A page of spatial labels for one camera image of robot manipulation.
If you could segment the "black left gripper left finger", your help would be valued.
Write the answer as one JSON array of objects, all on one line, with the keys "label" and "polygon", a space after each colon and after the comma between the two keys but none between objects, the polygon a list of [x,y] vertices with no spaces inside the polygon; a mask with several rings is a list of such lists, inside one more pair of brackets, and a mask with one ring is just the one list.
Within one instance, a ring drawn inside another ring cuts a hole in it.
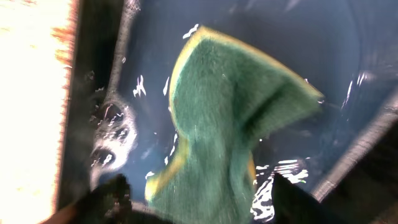
[{"label": "black left gripper left finger", "polygon": [[72,224],[135,224],[145,223],[146,215],[132,210],[131,188],[127,178],[118,174],[101,184],[75,204]]}]

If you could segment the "green yellow sponge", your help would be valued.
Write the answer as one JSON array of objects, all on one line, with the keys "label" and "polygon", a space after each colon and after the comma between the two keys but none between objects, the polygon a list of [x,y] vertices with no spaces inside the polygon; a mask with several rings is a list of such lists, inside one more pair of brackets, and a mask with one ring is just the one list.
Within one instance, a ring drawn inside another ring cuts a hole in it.
[{"label": "green yellow sponge", "polygon": [[145,198],[174,223],[249,223],[260,138],[320,109],[322,94],[260,50],[201,27],[174,66],[169,107],[178,146]]}]

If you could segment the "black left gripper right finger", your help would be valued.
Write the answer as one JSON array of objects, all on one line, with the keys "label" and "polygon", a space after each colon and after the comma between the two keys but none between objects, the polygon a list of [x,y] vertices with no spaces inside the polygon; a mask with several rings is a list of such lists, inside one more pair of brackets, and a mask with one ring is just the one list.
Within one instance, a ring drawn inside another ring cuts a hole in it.
[{"label": "black left gripper right finger", "polygon": [[306,191],[278,173],[274,174],[271,195],[276,224],[346,223]]}]

